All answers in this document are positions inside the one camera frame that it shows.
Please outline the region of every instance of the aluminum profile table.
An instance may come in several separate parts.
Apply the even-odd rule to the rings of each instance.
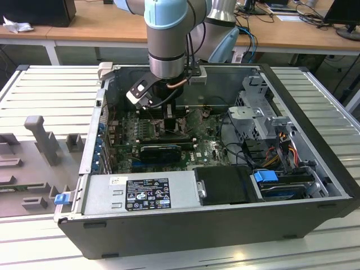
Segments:
[[[358,145],[358,123],[311,74],[295,68],[274,71],[334,151],[347,146],[337,154],[359,179],[354,168],[359,168],[360,152],[351,150]],[[0,219],[0,269],[359,269],[359,243],[360,211],[356,210],[328,220],[303,239],[88,260],[52,215],[39,215]]]
[[[101,87],[97,66],[30,66],[16,70],[0,92],[0,133],[18,141],[34,137],[25,129],[29,115],[44,117],[44,129],[56,139],[69,133],[86,138],[95,97]]]
[[[310,73],[298,68],[273,68],[300,108],[333,152],[360,184],[360,125]],[[275,104],[286,115],[279,100]]]

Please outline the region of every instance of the red wire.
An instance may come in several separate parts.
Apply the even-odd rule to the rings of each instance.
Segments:
[[[270,147],[269,150],[266,152],[266,160],[268,160],[268,154],[271,150],[275,149],[275,147]]]

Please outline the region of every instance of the metal bracket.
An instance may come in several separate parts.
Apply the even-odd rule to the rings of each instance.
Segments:
[[[197,194],[199,194],[199,198],[204,199],[206,198],[206,189],[205,189],[205,183],[203,180],[196,182],[197,187]]]

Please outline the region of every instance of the power supply label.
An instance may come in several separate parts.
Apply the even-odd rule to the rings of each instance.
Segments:
[[[128,180],[126,182],[127,211],[171,208],[168,178]]]

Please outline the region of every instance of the blue cable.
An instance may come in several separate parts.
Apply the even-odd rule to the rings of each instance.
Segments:
[[[255,40],[254,40],[254,35],[252,35],[248,30],[246,30],[245,28],[242,28],[240,26],[238,26],[239,30],[244,31],[250,38],[251,38],[251,42],[253,43],[253,51],[251,52],[251,56],[249,58],[249,62],[250,60],[253,58],[255,51],[256,51],[256,46],[255,46]]]

